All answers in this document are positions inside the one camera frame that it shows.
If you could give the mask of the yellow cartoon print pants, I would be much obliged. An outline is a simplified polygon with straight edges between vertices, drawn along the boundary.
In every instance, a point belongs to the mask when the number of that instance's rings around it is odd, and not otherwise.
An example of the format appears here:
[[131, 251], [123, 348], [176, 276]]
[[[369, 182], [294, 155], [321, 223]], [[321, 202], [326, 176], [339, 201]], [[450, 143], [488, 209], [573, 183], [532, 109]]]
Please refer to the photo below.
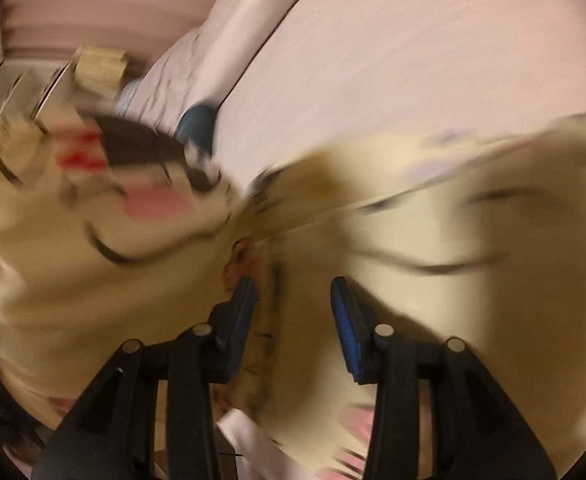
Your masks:
[[72, 107], [0, 119], [0, 382], [56, 428], [128, 339], [256, 307], [212, 390], [322, 479], [362, 473], [374, 390], [348, 374], [330, 288], [383, 323], [467, 342], [566, 474], [586, 452], [586, 114], [535, 133], [383, 133], [272, 167], [246, 192], [192, 145]]

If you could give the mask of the dark rolled garment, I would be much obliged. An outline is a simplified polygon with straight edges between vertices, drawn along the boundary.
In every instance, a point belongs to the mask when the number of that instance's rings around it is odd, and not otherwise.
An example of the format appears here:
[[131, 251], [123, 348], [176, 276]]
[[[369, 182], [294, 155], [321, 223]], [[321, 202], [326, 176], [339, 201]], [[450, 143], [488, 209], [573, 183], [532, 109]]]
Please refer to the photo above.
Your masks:
[[215, 128], [218, 108], [198, 103], [184, 112], [174, 136], [183, 144], [194, 144], [205, 155], [214, 154]]

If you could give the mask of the pink duvet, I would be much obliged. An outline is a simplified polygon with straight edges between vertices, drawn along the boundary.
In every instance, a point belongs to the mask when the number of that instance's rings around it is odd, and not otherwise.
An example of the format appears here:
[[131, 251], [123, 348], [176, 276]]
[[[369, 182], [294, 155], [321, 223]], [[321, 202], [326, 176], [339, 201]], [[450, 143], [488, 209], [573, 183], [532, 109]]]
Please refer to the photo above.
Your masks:
[[173, 133], [191, 106], [219, 106], [297, 1], [216, 0], [203, 24], [125, 86], [115, 114]]

